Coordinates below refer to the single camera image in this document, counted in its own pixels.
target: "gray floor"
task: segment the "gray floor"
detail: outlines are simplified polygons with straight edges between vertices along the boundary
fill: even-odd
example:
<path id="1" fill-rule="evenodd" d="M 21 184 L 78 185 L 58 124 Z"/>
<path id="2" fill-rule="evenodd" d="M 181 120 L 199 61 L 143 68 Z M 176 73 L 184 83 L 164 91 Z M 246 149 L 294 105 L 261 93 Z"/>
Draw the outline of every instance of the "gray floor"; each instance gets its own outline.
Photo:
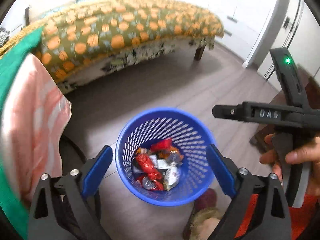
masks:
<path id="1" fill-rule="evenodd" d="M 259 153 L 249 144 L 256 124 L 215 119 L 215 104 L 242 101 L 270 102 L 277 94 L 254 70 L 229 51 L 216 46 L 205 50 L 201 61 L 193 60 L 195 49 L 184 49 L 101 78 L 67 95 L 72 118 L 65 134 L 88 158 L 105 145 L 115 149 L 117 137 L 137 113 L 158 106 L 177 107 L 197 116 L 214 134 L 218 149 L 238 167 L 267 175 L 259 164 Z M 218 208 L 224 212 L 230 202 L 217 182 Z M 182 239 L 192 203 L 163 208 L 147 204 L 122 184 L 113 161 L 100 186 L 101 224 L 116 240 Z"/>

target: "pink fabric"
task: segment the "pink fabric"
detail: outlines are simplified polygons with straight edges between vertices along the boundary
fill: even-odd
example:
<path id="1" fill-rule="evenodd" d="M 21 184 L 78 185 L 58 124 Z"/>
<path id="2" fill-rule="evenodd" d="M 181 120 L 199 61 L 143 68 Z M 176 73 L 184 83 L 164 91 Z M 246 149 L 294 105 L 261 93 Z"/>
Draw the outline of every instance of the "pink fabric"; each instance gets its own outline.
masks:
<path id="1" fill-rule="evenodd" d="M 29 54 L 10 88 L 1 126 L 5 171 L 24 203 L 31 202 L 43 173 L 62 175 L 59 140 L 70 117 L 71 103 Z"/>

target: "wooden bed leg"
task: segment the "wooden bed leg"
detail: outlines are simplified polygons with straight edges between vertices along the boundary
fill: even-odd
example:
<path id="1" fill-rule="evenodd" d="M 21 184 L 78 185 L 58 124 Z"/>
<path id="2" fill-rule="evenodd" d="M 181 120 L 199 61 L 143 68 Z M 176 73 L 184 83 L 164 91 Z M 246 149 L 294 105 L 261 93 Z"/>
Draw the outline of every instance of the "wooden bed leg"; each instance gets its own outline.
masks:
<path id="1" fill-rule="evenodd" d="M 201 57 L 202 57 L 204 48 L 205 48 L 205 46 L 199 47 L 199 48 L 196 50 L 195 60 L 201 60 Z"/>

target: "blue plastic basket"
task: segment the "blue plastic basket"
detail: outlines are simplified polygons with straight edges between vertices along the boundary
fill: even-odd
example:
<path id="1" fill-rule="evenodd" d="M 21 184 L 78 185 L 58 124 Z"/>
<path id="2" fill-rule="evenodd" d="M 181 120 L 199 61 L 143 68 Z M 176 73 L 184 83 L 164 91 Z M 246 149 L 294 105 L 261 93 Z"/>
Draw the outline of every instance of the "blue plastic basket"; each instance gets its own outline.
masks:
<path id="1" fill-rule="evenodd" d="M 149 191 L 136 182 L 131 161 L 138 147 L 172 138 L 184 155 L 180 180 L 170 191 Z M 122 182 L 138 198 L 158 206 L 179 206 L 201 196 L 214 179 L 206 147 L 215 140 L 196 117 L 175 108 L 154 108 L 138 114 L 123 128 L 116 145 L 116 166 Z"/>

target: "screw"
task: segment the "screw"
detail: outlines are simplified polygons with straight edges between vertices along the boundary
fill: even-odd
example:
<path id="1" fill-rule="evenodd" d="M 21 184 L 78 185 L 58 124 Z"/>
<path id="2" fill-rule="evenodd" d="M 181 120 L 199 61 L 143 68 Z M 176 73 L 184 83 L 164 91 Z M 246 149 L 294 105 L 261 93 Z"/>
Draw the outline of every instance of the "screw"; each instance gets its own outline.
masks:
<path id="1" fill-rule="evenodd" d="M 240 168 L 240 169 L 239 169 L 239 172 L 240 172 L 242 175 L 247 175 L 249 171 L 248 171 L 246 168 Z"/>
<path id="2" fill-rule="evenodd" d="M 78 174 L 79 174 L 79 170 L 78 169 L 74 169 L 74 170 L 70 171 L 70 175 L 71 176 L 76 176 Z"/>
<path id="3" fill-rule="evenodd" d="M 48 177 L 49 177 L 49 175 L 46 173 L 41 175 L 42 180 L 46 180 Z"/>
<path id="4" fill-rule="evenodd" d="M 275 173 L 270 173 L 269 176 L 271 179 L 278 179 L 278 176 Z"/>

